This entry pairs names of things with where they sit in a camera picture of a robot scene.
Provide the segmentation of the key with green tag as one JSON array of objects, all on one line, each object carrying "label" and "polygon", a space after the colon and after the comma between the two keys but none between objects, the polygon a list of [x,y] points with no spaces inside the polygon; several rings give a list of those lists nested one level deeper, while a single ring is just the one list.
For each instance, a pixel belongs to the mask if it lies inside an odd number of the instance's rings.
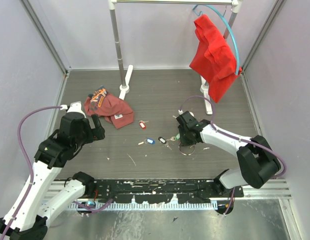
[{"label": "key with green tag", "polygon": [[178,133],[177,135],[168,138],[167,141],[172,141],[172,142],[174,142],[174,141],[177,141],[177,140],[179,140],[179,139],[180,139],[180,134]]}]

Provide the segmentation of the large metal keyring with clips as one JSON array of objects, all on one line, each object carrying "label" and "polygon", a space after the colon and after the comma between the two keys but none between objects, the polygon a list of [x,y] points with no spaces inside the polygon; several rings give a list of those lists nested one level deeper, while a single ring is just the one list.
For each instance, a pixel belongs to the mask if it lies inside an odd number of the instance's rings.
[{"label": "large metal keyring with clips", "polygon": [[191,156],[195,152],[195,145],[181,145],[181,143],[178,145],[179,152],[183,156]]}]

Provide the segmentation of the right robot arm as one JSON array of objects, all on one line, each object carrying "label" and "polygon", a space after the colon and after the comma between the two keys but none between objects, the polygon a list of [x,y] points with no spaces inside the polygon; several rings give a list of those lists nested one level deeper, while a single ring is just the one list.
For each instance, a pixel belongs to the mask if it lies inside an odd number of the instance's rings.
[{"label": "right robot arm", "polygon": [[189,111],[181,113],[176,120],[181,146],[213,145],[237,158],[237,169],[226,169],[213,180],[214,191],[220,197],[226,197],[235,187],[260,189],[282,169],[279,158],[260,135],[251,138],[234,134],[212,121],[198,121]]}]

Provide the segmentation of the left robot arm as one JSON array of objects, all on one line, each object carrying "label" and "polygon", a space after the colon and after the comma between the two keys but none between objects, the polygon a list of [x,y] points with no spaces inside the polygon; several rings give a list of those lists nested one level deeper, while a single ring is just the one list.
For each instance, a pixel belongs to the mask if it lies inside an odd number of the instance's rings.
[{"label": "left robot arm", "polygon": [[61,105],[65,115],[60,127],[39,144],[34,162],[28,159],[29,177],[9,212],[0,218],[0,238],[11,240],[42,240],[52,222],[75,200],[90,198],[96,189],[95,179],[78,172],[53,198],[43,203],[51,184],[66,163],[75,158],[86,144],[105,138],[97,114],[90,126],[81,102]]}]

